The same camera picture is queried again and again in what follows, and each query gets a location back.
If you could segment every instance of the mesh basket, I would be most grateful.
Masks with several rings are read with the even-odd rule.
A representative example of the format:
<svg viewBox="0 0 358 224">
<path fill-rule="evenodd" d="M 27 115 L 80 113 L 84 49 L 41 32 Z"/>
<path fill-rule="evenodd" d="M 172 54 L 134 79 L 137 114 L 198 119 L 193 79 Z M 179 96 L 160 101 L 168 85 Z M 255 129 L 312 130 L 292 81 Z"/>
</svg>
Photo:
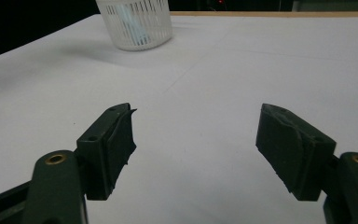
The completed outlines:
<svg viewBox="0 0 358 224">
<path fill-rule="evenodd" d="M 167 0 L 96 0 L 112 42 L 124 50 L 152 49 L 172 37 Z"/>
</svg>

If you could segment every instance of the dark background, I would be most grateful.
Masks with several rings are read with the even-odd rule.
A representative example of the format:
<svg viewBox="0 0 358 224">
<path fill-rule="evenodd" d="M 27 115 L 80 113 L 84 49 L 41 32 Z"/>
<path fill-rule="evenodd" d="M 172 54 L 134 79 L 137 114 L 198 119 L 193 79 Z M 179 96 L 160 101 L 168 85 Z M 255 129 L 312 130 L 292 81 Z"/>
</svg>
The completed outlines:
<svg viewBox="0 0 358 224">
<path fill-rule="evenodd" d="M 168 0 L 168 2 L 171 11 L 277 11 L 280 6 L 280 0 Z M 95 0 L 1 0 L 0 54 L 97 13 L 99 10 Z"/>
</svg>

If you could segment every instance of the white table surface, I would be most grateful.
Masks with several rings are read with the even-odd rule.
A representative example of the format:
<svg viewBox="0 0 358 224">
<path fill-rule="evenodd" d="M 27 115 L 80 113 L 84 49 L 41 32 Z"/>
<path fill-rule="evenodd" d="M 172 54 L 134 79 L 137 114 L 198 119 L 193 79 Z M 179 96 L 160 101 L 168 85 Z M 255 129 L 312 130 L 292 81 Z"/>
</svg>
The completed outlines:
<svg viewBox="0 0 358 224">
<path fill-rule="evenodd" d="M 257 151 L 262 103 L 358 151 L 358 18 L 172 17 L 156 49 L 112 46 L 100 15 L 0 55 L 0 192 L 111 105 L 137 149 L 89 223 L 324 223 Z"/>
</svg>

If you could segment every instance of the blue item in basket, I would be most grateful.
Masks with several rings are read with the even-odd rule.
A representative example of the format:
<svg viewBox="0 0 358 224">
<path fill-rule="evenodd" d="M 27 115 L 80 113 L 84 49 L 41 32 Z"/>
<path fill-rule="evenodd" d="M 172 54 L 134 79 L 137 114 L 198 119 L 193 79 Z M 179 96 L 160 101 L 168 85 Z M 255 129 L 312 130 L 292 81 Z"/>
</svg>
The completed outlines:
<svg viewBox="0 0 358 224">
<path fill-rule="evenodd" d="M 145 45 L 150 42 L 150 37 L 146 29 L 135 18 L 131 11 L 124 5 L 116 6 L 117 14 L 124 23 L 124 27 L 129 32 L 133 43 L 137 46 Z"/>
</svg>

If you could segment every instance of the white plastic basket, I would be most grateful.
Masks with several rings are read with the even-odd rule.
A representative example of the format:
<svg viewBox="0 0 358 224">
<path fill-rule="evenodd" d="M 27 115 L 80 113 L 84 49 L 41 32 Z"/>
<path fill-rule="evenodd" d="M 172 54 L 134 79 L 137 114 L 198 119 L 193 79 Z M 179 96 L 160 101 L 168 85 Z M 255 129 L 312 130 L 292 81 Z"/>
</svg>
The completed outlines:
<svg viewBox="0 0 358 224">
<path fill-rule="evenodd" d="M 172 37 L 168 0 L 96 2 L 112 42 L 119 49 L 152 49 Z"/>
</svg>

